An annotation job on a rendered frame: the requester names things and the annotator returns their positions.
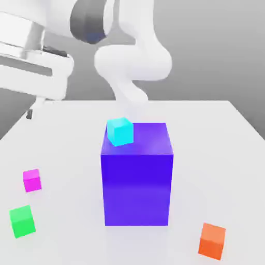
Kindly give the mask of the large purple box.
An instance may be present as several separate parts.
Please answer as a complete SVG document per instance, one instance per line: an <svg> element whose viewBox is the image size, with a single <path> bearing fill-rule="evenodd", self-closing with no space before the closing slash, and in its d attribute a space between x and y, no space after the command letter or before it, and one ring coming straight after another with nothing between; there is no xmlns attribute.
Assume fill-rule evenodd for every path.
<svg viewBox="0 0 265 265"><path fill-rule="evenodd" d="M173 149L165 123L135 123L134 142L101 148L107 226L166 226L169 220Z"/></svg>

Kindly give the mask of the small orange cube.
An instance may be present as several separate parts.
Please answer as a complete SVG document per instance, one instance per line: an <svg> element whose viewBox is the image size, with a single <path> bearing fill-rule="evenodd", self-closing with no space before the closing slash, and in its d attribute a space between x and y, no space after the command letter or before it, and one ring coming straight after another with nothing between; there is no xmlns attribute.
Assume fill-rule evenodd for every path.
<svg viewBox="0 0 265 265"><path fill-rule="evenodd" d="M200 236L198 253L216 260L221 260L226 229L204 223Z"/></svg>

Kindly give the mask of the small magenta cube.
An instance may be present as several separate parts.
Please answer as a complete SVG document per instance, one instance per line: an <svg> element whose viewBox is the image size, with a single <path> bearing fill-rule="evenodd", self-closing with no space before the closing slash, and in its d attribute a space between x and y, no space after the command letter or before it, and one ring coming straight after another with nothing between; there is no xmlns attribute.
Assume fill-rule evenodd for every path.
<svg viewBox="0 0 265 265"><path fill-rule="evenodd" d="M27 193L42 189L39 169L24 171L23 183Z"/></svg>

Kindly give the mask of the small green cube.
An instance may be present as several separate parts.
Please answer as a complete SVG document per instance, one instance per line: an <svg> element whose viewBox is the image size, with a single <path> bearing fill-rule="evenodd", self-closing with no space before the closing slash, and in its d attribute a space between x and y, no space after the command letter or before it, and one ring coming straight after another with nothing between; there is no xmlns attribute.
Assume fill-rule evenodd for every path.
<svg viewBox="0 0 265 265"><path fill-rule="evenodd" d="M10 210L9 215L13 234L16 239L36 232L30 205Z"/></svg>

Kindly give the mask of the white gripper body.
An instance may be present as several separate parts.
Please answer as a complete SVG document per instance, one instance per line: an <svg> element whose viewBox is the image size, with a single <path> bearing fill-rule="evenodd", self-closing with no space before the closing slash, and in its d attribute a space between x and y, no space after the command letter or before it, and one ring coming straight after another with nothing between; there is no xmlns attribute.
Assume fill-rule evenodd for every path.
<svg viewBox="0 0 265 265"><path fill-rule="evenodd" d="M66 96L73 58L43 51L29 51L25 59L0 54L0 88L52 100Z"/></svg>

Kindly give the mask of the small cyan cube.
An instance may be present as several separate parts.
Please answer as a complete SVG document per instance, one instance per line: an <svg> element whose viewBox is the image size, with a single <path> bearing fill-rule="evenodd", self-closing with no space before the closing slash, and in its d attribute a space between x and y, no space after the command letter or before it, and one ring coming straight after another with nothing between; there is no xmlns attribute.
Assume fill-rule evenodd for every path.
<svg viewBox="0 0 265 265"><path fill-rule="evenodd" d="M134 142L134 125L127 118L107 120L107 137L114 146Z"/></svg>

